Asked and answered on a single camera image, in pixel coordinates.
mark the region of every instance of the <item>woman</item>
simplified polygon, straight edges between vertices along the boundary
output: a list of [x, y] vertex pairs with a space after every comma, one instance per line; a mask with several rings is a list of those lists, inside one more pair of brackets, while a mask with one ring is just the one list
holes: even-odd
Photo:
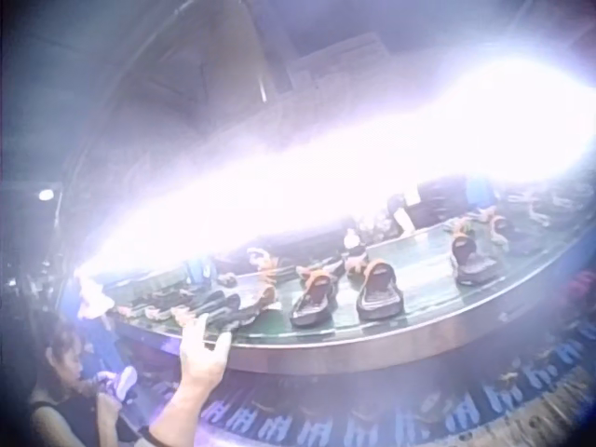
[[[182, 380], [161, 415], [136, 446], [190, 447], [201, 406], [224, 373], [231, 334], [220, 336], [213, 351], [202, 340], [207, 316], [184, 328], [181, 343]], [[118, 399], [101, 391], [98, 381], [80, 380], [83, 343], [73, 326], [49, 312], [35, 319], [38, 378], [30, 397], [34, 432], [51, 447], [116, 447], [122, 427]], [[94, 405], [84, 402], [93, 396]]]

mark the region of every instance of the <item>black hair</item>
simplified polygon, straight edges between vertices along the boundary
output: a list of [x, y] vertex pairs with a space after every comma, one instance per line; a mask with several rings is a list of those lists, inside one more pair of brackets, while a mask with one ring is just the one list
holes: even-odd
[[66, 352], [72, 349], [77, 341], [82, 344], [83, 340], [74, 325], [54, 312], [35, 311], [32, 324], [35, 338], [37, 381], [47, 390], [51, 398], [61, 401], [66, 397], [67, 390], [64, 389], [60, 377], [47, 360], [46, 351], [51, 347], [54, 358], [63, 361]]

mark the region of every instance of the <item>ceiling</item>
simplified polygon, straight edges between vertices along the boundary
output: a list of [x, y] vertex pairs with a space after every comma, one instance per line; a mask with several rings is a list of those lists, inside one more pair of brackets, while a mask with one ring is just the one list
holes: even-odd
[[[374, 34], [395, 54], [490, 39], [523, 1], [246, 0], [243, 10], [239, 3], [3, 2], [10, 25], [3, 36], [3, 181], [28, 182], [24, 190], [63, 183], [63, 236], [71, 248], [157, 178], [182, 177], [185, 169], [195, 175], [225, 158], [227, 137], [211, 149], [204, 143], [253, 111], [236, 109], [258, 93], [251, 76], [263, 67], [255, 60], [271, 74], [272, 103], [299, 93], [287, 67], [328, 46]], [[46, 208], [47, 218], [20, 218], [27, 223], [20, 232], [48, 239], [53, 210]], [[32, 259], [42, 246], [29, 244], [28, 252], [37, 248]]]

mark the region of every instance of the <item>curved display counter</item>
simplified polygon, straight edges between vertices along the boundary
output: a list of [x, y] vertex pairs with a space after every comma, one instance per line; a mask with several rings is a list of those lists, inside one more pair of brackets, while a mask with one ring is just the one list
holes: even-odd
[[[238, 331], [230, 356], [233, 369], [258, 373], [325, 374], [381, 369], [456, 349], [523, 315], [552, 295], [596, 247], [593, 213], [578, 216], [563, 230], [543, 231], [544, 249], [526, 257], [506, 256], [490, 243], [478, 224], [481, 251], [499, 256], [501, 278], [481, 287], [456, 285], [449, 263], [450, 236], [441, 226], [412, 237], [368, 248], [371, 259], [390, 262], [404, 291], [405, 313], [362, 322], [356, 311], [358, 290], [340, 279], [338, 309], [327, 324], [297, 330], [289, 322], [292, 302], [303, 292], [299, 279], [278, 285], [281, 310], [266, 310]], [[238, 278], [226, 289], [240, 296], [255, 293], [258, 277]], [[173, 320], [155, 324], [145, 318], [118, 321], [121, 336], [177, 354], [181, 329]], [[216, 334], [211, 333], [210, 341]]]

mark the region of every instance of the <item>black top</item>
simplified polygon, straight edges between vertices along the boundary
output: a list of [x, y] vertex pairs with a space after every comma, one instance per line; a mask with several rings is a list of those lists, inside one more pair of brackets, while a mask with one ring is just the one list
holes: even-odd
[[[100, 434], [97, 429], [96, 404], [94, 398], [77, 396], [64, 402], [53, 404], [49, 402], [35, 402], [31, 406], [31, 415], [43, 407], [56, 410], [69, 425], [73, 434], [85, 447], [100, 447]], [[123, 442], [134, 442], [139, 436], [122, 419], [116, 423], [118, 439]]]

